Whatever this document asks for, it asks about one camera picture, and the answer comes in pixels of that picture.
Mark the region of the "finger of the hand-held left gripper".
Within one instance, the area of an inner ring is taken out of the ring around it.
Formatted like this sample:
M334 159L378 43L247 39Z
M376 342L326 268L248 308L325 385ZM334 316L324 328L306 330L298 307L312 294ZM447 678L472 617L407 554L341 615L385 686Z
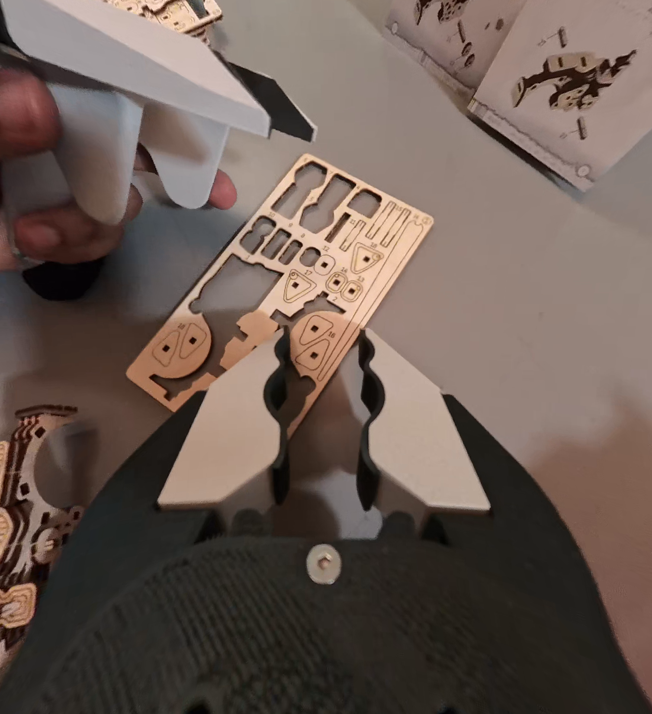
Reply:
M30 57L268 137L265 109L207 45L101 1L0 1Z
M267 112L270 131L312 143L317 137L316 125L296 106L280 85L270 76L241 67L226 60L225 64L251 96Z

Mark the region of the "stack of wooden puzzle sheets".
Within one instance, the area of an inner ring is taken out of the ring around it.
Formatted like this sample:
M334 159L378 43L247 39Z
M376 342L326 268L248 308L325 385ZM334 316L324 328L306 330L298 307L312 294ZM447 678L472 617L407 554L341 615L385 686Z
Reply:
M185 36L209 44L210 27L223 17L216 1L103 1Z

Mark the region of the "white instruction booklet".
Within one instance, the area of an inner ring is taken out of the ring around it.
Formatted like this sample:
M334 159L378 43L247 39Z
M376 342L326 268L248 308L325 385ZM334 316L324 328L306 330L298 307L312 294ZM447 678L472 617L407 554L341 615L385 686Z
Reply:
M583 192L652 130L652 1L393 1L386 30Z

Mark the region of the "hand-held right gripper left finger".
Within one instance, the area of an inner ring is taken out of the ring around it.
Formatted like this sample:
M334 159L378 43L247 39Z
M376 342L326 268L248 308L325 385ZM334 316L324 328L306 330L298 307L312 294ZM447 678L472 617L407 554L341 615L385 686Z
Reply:
M279 412L290 348L288 328L279 328L206 390L158 497L161 510L205 508L231 522L284 502L288 435Z

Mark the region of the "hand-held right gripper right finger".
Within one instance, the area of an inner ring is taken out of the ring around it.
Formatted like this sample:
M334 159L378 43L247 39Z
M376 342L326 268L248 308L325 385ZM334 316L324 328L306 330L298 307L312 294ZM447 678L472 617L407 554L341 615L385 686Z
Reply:
M361 332L361 400L368 411L357 463L364 511L405 513L427 522L439 513L483 515L490 501L444 394L371 329Z

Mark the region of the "cut-out wooden puzzle sheet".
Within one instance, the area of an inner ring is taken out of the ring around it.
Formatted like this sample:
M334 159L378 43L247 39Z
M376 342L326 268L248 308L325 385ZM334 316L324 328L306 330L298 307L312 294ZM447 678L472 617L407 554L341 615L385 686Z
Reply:
M304 154L185 294L126 377L175 412L287 326L313 406L432 228L422 210Z

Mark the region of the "person's left hand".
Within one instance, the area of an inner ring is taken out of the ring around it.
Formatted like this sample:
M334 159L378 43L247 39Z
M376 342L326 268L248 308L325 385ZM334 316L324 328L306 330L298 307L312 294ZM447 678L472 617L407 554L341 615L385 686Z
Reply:
M61 131L59 110L45 84L27 72L0 70L0 163L53 149ZM119 245L125 226L142 205L132 186L125 214L114 226L92 219L75 202L20 216L12 224L16 245L12 248L0 188L0 272L19 269L17 252L62 264L105 257Z

